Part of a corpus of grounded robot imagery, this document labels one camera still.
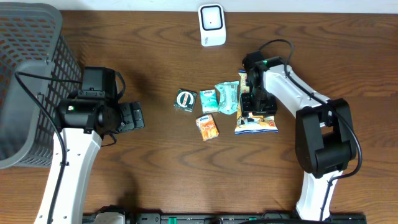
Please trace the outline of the green wet wipes pack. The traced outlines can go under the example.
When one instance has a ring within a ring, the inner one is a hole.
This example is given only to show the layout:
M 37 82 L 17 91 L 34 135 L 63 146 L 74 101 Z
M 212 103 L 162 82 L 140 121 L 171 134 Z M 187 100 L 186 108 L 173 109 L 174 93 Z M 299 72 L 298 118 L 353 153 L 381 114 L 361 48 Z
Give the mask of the green wet wipes pack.
M 220 93 L 218 112 L 231 115 L 237 112 L 238 107 L 238 81 L 223 82 L 215 85 Z

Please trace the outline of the small green wipes pack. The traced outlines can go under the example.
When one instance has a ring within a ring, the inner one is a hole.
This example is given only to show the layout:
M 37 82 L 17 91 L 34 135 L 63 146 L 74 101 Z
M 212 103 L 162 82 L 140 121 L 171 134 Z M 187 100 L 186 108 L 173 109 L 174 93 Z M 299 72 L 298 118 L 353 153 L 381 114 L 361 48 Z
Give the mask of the small green wipes pack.
M 204 114 L 216 113 L 218 111 L 218 101 L 216 90 L 203 90 L 200 92 L 201 108 Z

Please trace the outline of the orange tissue pack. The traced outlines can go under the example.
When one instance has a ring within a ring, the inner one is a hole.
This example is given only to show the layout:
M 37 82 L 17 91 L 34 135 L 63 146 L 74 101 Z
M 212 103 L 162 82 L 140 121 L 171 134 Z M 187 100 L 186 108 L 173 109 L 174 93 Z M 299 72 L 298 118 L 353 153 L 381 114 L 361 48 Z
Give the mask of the orange tissue pack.
M 196 126 L 198 127 L 203 141 L 207 141 L 219 136 L 218 128 L 211 114 L 206 114 L 196 119 Z

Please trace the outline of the roll of tape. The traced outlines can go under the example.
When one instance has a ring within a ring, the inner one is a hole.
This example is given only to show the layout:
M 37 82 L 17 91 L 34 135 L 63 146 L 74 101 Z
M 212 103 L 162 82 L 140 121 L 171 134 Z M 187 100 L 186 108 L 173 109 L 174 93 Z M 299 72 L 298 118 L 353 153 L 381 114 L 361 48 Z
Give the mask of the roll of tape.
M 174 102 L 174 108 L 192 112 L 196 103 L 197 93 L 194 91 L 179 89 Z

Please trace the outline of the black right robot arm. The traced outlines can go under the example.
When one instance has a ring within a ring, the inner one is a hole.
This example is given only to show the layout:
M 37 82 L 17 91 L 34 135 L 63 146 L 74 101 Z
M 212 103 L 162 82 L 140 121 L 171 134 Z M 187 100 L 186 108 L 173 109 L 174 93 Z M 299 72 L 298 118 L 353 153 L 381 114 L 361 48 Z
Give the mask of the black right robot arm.
M 295 154 L 304 171 L 297 215 L 302 220 L 330 219 L 335 184 L 359 156 L 348 103 L 310 88 L 282 57 L 264 58 L 254 52 L 242 64 L 249 87 L 241 96 L 243 116 L 249 122 L 255 115 L 273 116 L 280 101 L 295 118 Z

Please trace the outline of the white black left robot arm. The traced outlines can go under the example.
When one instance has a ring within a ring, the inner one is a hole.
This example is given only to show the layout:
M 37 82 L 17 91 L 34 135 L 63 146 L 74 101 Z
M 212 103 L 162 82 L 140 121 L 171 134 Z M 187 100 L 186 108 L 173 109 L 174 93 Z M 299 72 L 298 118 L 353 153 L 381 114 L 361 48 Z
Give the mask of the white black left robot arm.
M 36 223 L 82 223 L 91 169 L 105 135 L 144 127 L 139 102 L 65 99 L 56 110 L 52 164 Z

